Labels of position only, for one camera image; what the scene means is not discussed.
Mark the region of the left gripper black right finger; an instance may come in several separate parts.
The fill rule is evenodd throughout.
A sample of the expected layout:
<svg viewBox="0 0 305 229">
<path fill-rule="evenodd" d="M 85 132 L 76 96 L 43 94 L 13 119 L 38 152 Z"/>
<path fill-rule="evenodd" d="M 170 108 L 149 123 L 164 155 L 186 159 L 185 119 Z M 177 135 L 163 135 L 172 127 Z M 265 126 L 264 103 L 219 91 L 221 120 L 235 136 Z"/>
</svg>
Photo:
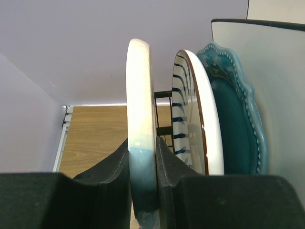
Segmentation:
<svg viewBox="0 0 305 229">
<path fill-rule="evenodd" d="M 305 211 L 279 176 L 203 176 L 156 139 L 163 229 L 302 229 Z"/>
</svg>

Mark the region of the white blue striped plate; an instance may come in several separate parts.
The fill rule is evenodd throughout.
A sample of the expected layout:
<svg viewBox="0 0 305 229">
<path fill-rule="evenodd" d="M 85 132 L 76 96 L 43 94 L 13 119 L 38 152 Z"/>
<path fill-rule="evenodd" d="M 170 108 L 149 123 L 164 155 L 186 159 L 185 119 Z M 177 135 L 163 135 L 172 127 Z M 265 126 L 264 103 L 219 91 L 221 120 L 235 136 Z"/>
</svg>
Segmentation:
<svg viewBox="0 0 305 229">
<path fill-rule="evenodd" d="M 172 78 L 174 154 L 201 175 L 224 175 L 218 112 L 199 58 L 189 50 L 175 56 Z"/>
</svg>

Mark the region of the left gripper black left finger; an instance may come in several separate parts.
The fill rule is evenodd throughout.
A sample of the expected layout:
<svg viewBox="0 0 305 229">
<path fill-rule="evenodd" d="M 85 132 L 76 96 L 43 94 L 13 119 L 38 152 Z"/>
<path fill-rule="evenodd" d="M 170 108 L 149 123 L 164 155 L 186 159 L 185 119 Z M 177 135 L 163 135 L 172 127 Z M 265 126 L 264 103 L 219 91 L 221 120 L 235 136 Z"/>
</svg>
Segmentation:
<svg viewBox="0 0 305 229">
<path fill-rule="evenodd" d="M 0 176 L 3 229 L 127 229 L 131 201 L 127 142 L 74 178 L 54 172 Z"/>
</svg>

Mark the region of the cream blue leaf plate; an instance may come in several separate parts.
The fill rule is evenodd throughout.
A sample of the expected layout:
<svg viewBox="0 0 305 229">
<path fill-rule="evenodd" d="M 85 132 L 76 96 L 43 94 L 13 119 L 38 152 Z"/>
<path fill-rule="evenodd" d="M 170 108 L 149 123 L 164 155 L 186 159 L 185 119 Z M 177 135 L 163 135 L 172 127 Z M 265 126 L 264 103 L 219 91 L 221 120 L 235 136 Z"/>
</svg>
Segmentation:
<svg viewBox="0 0 305 229">
<path fill-rule="evenodd" d="M 134 215 L 142 229 L 160 228 L 155 164 L 156 118 L 150 46 L 131 39 L 126 59 L 129 171 Z"/>
</svg>

